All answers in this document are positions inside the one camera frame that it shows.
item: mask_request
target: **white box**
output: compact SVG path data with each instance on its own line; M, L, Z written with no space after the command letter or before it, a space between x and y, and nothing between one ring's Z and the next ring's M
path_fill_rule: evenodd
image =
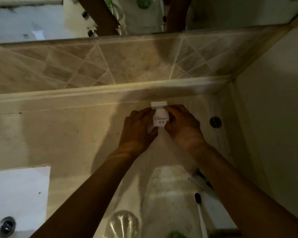
M169 114L168 111L164 109L165 106L167 106L167 101L151 102L151 108L156 109L153 116L154 127L164 127L169 121Z

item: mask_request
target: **person's right hand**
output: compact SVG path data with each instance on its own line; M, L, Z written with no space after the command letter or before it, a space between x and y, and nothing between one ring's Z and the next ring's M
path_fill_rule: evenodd
M183 105L165 106L165 109L170 113L165 130L180 147L190 151L196 146L208 146L199 121Z

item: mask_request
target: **sink drain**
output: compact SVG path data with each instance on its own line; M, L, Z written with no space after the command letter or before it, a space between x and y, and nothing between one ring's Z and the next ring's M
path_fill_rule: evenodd
M0 237L9 237L16 229L16 221L13 217L8 216L0 221Z

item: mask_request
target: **backsplash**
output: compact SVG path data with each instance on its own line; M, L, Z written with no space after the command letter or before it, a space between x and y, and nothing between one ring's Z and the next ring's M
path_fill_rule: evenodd
M229 75L275 27L0 45L0 94Z

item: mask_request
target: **white toothbrush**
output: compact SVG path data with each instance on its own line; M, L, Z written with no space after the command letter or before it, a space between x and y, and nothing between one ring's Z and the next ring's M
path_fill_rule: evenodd
M202 203L201 196L200 196L199 193L195 193L194 198L195 198L195 202L198 204L198 211L199 211L199 216L200 216L200 226L201 226L202 236L203 236L203 238L208 238L208 236L207 236L207 227L204 223L202 213L201 213L201 203Z

